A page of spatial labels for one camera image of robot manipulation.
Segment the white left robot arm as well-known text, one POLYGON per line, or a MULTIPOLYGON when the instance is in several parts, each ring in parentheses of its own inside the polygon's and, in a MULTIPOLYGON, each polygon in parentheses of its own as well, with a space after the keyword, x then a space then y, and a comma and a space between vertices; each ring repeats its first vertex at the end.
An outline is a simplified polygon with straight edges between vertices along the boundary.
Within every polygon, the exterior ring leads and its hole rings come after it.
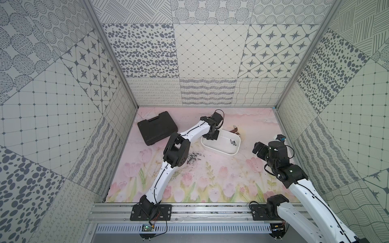
POLYGON ((186 162, 190 144, 201 137, 216 140, 223 122, 224 112, 217 109, 211 116, 202 116, 192 128, 181 133, 172 133, 163 151, 163 163, 157 178, 139 200, 139 205, 146 214, 150 214, 159 206, 171 177, 186 162))

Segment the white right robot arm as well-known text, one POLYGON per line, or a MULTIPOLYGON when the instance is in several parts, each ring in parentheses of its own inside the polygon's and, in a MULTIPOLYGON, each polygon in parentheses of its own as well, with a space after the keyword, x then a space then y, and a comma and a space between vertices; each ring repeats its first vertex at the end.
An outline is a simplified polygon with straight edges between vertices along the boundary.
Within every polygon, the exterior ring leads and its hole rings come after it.
POLYGON ((302 203, 312 221, 295 209, 282 194, 266 200, 265 213, 271 219, 281 219, 292 226, 308 243, 366 243, 368 239, 358 237, 324 202, 308 175, 298 165, 290 163, 286 137, 278 134, 268 144, 256 142, 253 153, 265 161, 268 173, 291 191, 302 203))

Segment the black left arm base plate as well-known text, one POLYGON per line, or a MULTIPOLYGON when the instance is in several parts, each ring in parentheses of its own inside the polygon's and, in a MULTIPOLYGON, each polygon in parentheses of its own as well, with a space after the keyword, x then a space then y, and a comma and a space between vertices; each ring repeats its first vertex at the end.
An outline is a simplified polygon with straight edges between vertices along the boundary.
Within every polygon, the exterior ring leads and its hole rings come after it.
POLYGON ((143 206, 136 204, 132 207, 131 221, 170 221, 172 205, 143 206))

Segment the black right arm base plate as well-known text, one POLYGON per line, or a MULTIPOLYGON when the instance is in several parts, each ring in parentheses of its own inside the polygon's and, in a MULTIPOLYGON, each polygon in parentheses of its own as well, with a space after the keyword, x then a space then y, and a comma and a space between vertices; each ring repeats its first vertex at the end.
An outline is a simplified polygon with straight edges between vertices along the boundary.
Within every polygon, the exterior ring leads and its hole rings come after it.
POLYGON ((249 209, 251 211, 253 221, 282 221, 278 215, 269 213, 265 204, 257 204, 255 201, 252 201, 249 204, 249 209))

